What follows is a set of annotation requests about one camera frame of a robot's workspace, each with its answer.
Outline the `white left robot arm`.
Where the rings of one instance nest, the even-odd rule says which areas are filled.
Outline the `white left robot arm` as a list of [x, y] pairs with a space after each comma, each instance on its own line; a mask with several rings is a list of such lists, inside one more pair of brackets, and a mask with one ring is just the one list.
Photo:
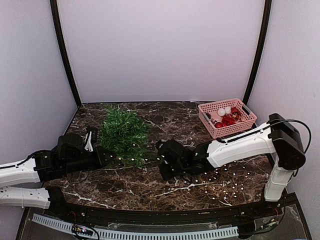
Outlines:
[[26, 159], [0, 166], [1, 206], [50, 209], [60, 218], [71, 213], [58, 187], [23, 188], [21, 184], [46, 183], [68, 174], [106, 167], [116, 154], [95, 147], [96, 136], [89, 131], [85, 138], [75, 133], [61, 135], [51, 150], [38, 150]]

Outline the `small green christmas tree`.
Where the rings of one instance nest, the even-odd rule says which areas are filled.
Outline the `small green christmas tree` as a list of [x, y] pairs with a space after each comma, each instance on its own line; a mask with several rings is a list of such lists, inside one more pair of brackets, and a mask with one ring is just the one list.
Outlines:
[[109, 106], [100, 129], [101, 145], [115, 152], [126, 167], [142, 167], [148, 156], [145, 145], [149, 140], [149, 126], [135, 111]]

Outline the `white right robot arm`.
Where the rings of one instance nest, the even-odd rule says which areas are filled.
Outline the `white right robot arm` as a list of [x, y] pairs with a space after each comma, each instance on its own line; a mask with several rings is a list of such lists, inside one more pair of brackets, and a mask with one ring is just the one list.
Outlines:
[[266, 217], [274, 210], [274, 202], [280, 200], [294, 173], [306, 163], [308, 149], [303, 147], [300, 132], [292, 125], [294, 122], [273, 113], [267, 122], [252, 130], [225, 139], [216, 138], [193, 150], [174, 139], [159, 140], [155, 147], [163, 160], [159, 165], [160, 174], [167, 181], [185, 174], [199, 175], [241, 159], [274, 154], [264, 199], [255, 205], [255, 213]]

